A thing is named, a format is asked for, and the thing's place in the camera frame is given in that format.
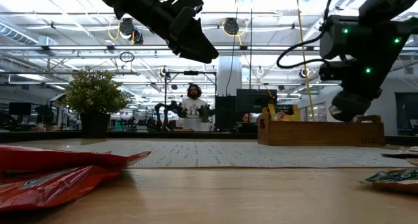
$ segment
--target person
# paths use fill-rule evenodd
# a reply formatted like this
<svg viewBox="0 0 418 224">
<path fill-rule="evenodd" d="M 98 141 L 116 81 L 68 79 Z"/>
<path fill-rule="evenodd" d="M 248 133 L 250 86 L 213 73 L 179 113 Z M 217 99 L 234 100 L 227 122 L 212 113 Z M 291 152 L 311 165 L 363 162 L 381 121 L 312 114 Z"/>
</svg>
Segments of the person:
<svg viewBox="0 0 418 224">
<path fill-rule="evenodd" d="M 250 113 L 245 113 L 245 114 L 242 116 L 242 121 L 243 121 L 244 123 L 251 123 L 251 114 L 250 114 Z"/>
<path fill-rule="evenodd" d="M 182 101 L 182 111 L 186 115 L 183 119 L 183 129 L 201 130 L 199 109 L 206 105 L 206 102 L 199 98 L 201 95 L 202 90 L 197 84 L 191 84 L 187 89 L 187 98 Z"/>
</svg>

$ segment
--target woven mat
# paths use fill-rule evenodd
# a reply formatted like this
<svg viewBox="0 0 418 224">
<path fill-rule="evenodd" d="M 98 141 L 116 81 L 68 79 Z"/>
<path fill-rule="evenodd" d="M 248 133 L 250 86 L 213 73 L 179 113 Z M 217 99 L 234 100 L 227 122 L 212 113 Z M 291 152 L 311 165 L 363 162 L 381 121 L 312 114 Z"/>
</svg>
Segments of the woven mat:
<svg viewBox="0 0 418 224">
<path fill-rule="evenodd" d="M 391 150 L 332 146 L 263 146 L 256 142 L 158 142 L 121 140 L 71 146 L 76 152 L 152 154 L 131 168 L 259 167 L 412 167 L 404 159 L 382 157 Z"/>
</svg>

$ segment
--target man with beard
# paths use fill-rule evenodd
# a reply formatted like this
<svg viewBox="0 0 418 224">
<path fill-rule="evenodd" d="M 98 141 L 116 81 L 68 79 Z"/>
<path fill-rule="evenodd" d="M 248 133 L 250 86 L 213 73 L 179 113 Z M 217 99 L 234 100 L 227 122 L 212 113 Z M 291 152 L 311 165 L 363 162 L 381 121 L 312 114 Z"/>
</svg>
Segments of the man with beard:
<svg viewBox="0 0 418 224">
<path fill-rule="evenodd" d="M 202 91 L 197 84 L 191 84 L 187 89 L 187 99 L 182 101 L 182 110 L 186 114 L 183 119 L 183 129 L 191 129 L 193 131 L 201 130 L 202 120 L 199 117 L 199 109 L 206 105 L 206 102 L 200 100 Z"/>
</svg>

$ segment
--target wooden crate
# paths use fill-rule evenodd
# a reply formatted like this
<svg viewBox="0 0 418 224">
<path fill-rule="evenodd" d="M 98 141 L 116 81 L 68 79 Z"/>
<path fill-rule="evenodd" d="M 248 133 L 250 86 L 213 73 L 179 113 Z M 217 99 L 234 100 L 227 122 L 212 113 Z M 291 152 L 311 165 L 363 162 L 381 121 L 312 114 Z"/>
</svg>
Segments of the wooden crate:
<svg viewBox="0 0 418 224">
<path fill-rule="evenodd" d="M 382 146 L 385 133 L 380 116 L 363 116 L 348 124 L 272 121 L 269 114 L 263 114 L 258 142 L 269 146 Z"/>
</svg>

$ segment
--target black cable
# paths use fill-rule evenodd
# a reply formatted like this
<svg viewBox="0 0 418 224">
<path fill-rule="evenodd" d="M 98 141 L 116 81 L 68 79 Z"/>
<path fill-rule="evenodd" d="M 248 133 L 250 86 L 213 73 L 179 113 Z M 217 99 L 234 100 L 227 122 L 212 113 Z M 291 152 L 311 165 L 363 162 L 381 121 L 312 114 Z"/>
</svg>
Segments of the black cable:
<svg viewBox="0 0 418 224">
<path fill-rule="evenodd" d="M 329 64 L 329 62 L 327 61 L 327 60 L 325 60 L 325 59 L 312 59 L 312 60 L 309 60 L 309 61 L 303 61 L 303 62 L 300 62 L 300 63 L 297 63 L 297 64 L 294 64 L 294 65 L 288 65 L 288 66 L 285 66 L 285 65 L 280 65 L 280 60 L 283 58 L 283 57 L 285 57 L 290 51 L 293 51 L 295 48 L 298 48 L 298 47 L 301 47 L 301 46 L 305 46 L 305 45 L 307 45 L 307 44 L 311 44 L 311 43 L 313 43 L 313 42 L 316 42 L 316 41 L 318 41 L 318 40 L 320 40 L 321 38 L 322 38 L 322 36 L 325 34 L 325 28 L 324 28 L 324 26 L 325 26 L 325 23 L 326 23 L 326 21 L 327 21 L 327 19 L 328 19 L 328 14 L 329 14 L 329 7 L 330 7 L 330 5 L 331 5 L 331 1 L 332 0 L 328 0 L 328 2 L 327 2 L 327 7 L 325 8 L 325 12 L 324 12 L 324 22 L 323 22 L 323 24 L 322 24 L 322 29 L 321 29 L 321 33 L 316 37 L 316 38 L 314 38 L 314 39 L 312 39 L 312 40 L 307 40 L 307 41 L 304 41 L 304 42 L 300 42 L 300 43 L 298 43 L 298 44 L 295 44 L 295 45 L 293 45 L 293 46 L 291 46 L 290 48 L 288 48 L 286 51 L 284 51 L 283 53 L 281 53 L 280 54 L 280 56 L 279 56 L 279 58 L 277 59 L 277 62 L 276 62 L 276 65 L 279 67 L 279 68 L 281 68 L 281 69 L 293 69 L 293 68 L 295 68 L 295 67 L 298 67 L 298 66 L 300 66 L 300 65 L 304 65 L 304 64 L 308 64 L 308 63 L 313 63 L 313 62 L 316 62 L 316 61 L 320 61 L 320 62 L 323 62 L 323 63 L 325 63 L 325 64 L 327 64 L 327 66 L 329 66 L 330 67 L 330 64 Z"/>
<path fill-rule="evenodd" d="M 251 35 L 249 36 L 249 46 L 251 49 L 249 50 L 249 94 L 252 94 L 251 91 L 251 75 L 253 72 L 253 0 L 249 0 L 249 4 L 251 6 L 250 10 L 250 21 L 249 26 L 251 27 Z"/>
<path fill-rule="evenodd" d="M 238 25 L 238 6 L 236 7 L 236 14 L 235 14 L 235 22 L 236 25 Z M 236 34 L 234 35 L 234 42 L 233 42 L 233 56 L 231 59 L 231 69 L 229 71 L 229 78 L 228 78 L 228 82 L 227 82 L 227 87 L 225 88 L 225 95 L 228 95 L 228 86 L 229 86 L 229 82 L 231 81 L 231 76 L 233 74 L 233 67 L 234 67 L 234 51 L 235 51 L 235 39 L 236 39 Z"/>
</svg>

